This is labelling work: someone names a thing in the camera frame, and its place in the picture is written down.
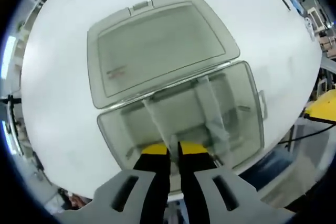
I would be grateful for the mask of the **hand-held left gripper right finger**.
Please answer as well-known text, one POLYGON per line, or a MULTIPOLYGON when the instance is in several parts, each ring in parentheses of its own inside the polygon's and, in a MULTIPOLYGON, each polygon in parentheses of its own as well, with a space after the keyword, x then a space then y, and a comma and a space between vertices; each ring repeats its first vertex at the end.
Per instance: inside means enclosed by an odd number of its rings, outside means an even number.
POLYGON ((294 213, 261 201, 254 186, 224 166, 202 145, 178 143, 181 190, 190 223, 288 223, 294 213))

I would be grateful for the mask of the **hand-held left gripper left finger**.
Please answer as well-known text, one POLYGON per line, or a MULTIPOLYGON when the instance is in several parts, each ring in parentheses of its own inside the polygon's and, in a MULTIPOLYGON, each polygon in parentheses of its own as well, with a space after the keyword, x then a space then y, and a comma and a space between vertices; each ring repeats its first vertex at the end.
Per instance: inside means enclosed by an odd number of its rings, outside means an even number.
POLYGON ((58 223, 163 223, 170 191, 170 153, 145 148, 132 169, 122 170, 78 210, 56 214, 58 223))

